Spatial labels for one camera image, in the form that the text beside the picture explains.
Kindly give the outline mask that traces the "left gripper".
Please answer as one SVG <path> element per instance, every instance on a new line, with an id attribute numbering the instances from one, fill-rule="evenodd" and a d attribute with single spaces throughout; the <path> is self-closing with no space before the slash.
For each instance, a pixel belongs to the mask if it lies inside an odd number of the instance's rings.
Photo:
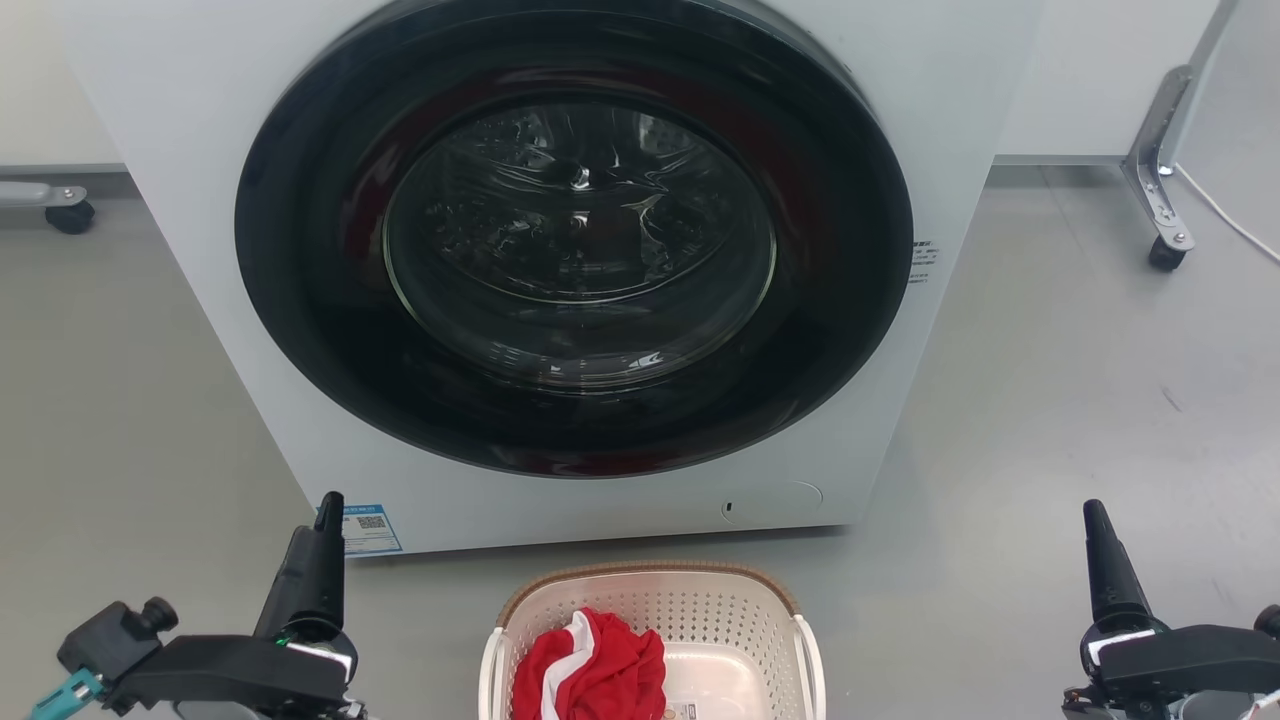
<path id="1" fill-rule="evenodd" d="M 314 521 L 294 528 L 253 635 L 340 665 L 344 673 L 343 705 L 326 717 L 367 720 L 367 705 L 349 694 L 351 682 L 358 670 L 358 651 L 343 632 L 344 509 L 344 496 L 330 491 L 323 497 Z"/>

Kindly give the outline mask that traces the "white perforated laundry basket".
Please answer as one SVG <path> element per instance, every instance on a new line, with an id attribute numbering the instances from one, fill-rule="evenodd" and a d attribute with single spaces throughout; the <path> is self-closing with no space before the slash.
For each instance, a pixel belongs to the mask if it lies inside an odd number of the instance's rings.
<path id="1" fill-rule="evenodd" d="M 797 601 L 750 568 L 689 561 L 571 568 L 516 591 L 485 643 L 477 720 L 513 720 L 520 664 L 582 610 L 660 638 L 655 720 L 828 720 L 820 650 Z"/>

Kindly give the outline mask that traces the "blue QR code sticker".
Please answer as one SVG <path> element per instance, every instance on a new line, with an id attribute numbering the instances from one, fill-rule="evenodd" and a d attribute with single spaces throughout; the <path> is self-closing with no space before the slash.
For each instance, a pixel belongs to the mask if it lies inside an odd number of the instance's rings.
<path id="1" fill-rule="evenodd" d="M 381 503 L 346 505 L 342 518 L 344 556 L 402 553 L 403 546 Z"/>

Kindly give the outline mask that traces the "black round washer door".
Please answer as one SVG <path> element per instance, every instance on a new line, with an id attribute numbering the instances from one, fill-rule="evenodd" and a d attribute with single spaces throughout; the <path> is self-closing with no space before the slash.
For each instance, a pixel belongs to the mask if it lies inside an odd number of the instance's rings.
<path id="1" fill-rule="evenodd" d="M 849 73 L 754 0 L 390 0 L 244 161 L 282 352 L 428 452 L 530 477 L 723 457 L 842 389 L 913 210 Z"/>

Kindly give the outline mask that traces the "red and white garment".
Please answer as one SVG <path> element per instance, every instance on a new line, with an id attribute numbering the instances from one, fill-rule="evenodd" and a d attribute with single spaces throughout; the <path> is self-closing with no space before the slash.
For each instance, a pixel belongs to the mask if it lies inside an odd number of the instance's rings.
<path id="1" fill-rule="evenodd" d="M 516 665 L 509 720 L 664 720 L 664 683 L 657 632 L 577 609 Z"/>

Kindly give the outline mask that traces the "grey metal leg with caster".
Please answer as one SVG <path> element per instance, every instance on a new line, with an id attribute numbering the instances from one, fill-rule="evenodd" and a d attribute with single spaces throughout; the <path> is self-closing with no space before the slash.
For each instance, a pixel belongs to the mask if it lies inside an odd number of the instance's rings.
<path id="1" fill-rule="evenodd" d="M 0 209 L 15 208 L 41 209 L 46 223 L 63 234 L 83 234 L 96 217 L 81 186 L 0 179 Z"/>
<path id="2" fill-rule="evenodd" d="M 1121 165 L 1139 205 L 1149 217 L 1155 241 L 1147 263 L 1161 273 L 1175 272 L 1196 247 L 1196 240 L 1169 192 L 1178 169 L 1180 147 L 1199 106 L 1203 86 L 1213 68 L 1222 37 L 1242 0 L 1217 0 L 1190 60 L 1166 72 Z"/>

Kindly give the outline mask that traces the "white front-load washing machine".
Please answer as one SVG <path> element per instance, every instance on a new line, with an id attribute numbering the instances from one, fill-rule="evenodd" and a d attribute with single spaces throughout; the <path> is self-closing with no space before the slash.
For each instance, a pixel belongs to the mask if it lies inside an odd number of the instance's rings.
<path id="1" fill-rule="evenodd" d="M 74 73 L 291 473 L 317 505 L 381 503 L 402 553 L 855 523 L 906 404 L 1046 0 L 754 0 L 859 88 L 911 201 L 908 287 L 867 365 L 792 425 L 637 477 L 530 477 L 389 436 L 268 333 L 236 251 L 236 199 L 271 109 L 330 41 L 390 0 L 54 0 Z"/>

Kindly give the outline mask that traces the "white partition panel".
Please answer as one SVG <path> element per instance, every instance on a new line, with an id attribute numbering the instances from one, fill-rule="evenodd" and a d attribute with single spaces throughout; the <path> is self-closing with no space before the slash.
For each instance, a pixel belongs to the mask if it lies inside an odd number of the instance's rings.
<path id="1" fill-rule="evenodd" d="M 1189 67 L 1164 145 L 1172 161 L 1239 4 L 1047 0 L 995 165 L 1121 163 L 1165 76 Z"/>

